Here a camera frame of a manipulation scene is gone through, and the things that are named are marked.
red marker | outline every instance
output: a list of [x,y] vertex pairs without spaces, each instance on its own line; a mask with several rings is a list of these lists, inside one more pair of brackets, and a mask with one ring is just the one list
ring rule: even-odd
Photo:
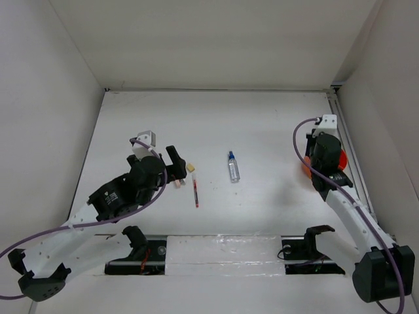
[[192,181],[194,183],[194,196],[195,196],[195,207],[199,207],[199,201],[198,201],[198,190],[196,189],[196,177],[195,175],[192,175]]

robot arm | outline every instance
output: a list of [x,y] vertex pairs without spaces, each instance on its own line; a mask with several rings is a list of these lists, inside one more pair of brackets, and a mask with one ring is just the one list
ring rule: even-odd
[[[337,117],[333,114],[323,115],[312,133],[307,135],[306,156],[314,170],[343,189],[343,192],[337,190],[312,171],[314,188],[339,216],[356,247],[341,239],[332,227],[318,226],[307,229],[304,236],[308,250],[334,260],[352,276],[359,297],[365,302],[374,302],[400,295],[386,253],[388,249],[401,274],[405,295],[409,295],[412,292],[414,253],[408,246],[400,247],[386,234],[360,202],[352,182],[339,169],[341,144],[336,135]],[[344,193],[349,194],[355,203],[349,201]]]
[[[155,134],[146,131],[135,138],[148,147],[155,146]],[[11,266],[22,275],[18,284],[24,296],[36,302],[44,301],[59,293],[72,278],[110,260],[127,256],[137,260],[144,256],[148,242],[137,226],[129,226],[101,243],[88,244],[96,234],[108,234],[109,221],[117,223],[136,211],[139,205],[148,204],[153,194],[164,184],[187,175],[185,161],[173,146],[166,147],[173,164],[153,156],[150,150],[134,143],[134,155],[127,158],[129,173],[101,186],[88,199],[78,213],[62,226],[68,229],[42,240],[37,245],[15,249],[9,253]],[[75,228],[91,224],[88,228]]]

bottle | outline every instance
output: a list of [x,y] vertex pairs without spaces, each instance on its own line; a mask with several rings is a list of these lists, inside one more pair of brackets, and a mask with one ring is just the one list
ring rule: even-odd
[[231,182],[233,183],[238,182],[240,180],[240,174],[238,172],[237,161],[232,151],[230,151],[230,154],[228,156],[228,170],[230,170]]

yellow sponge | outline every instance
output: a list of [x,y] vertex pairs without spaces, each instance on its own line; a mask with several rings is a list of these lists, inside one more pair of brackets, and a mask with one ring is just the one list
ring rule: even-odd
[[186,169],[188,169],[189,172],[195,171],[195,167],[192,164],[187,164]]

wall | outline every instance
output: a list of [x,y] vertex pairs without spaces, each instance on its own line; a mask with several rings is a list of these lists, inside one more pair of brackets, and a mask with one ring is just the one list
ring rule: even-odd
[[[0,248],[61,224],[103,97],[47,0],[0,1]],[[0,294],[19,275],[0,261]],[[0,301],[27,313],[28,299]]]
[[376,0],[51,0],[99,83],[323,89]]
[[[379,221],[419,255],[419,2],[384,1],[338,96]],[[419,275],[414,278],[419,302]]]

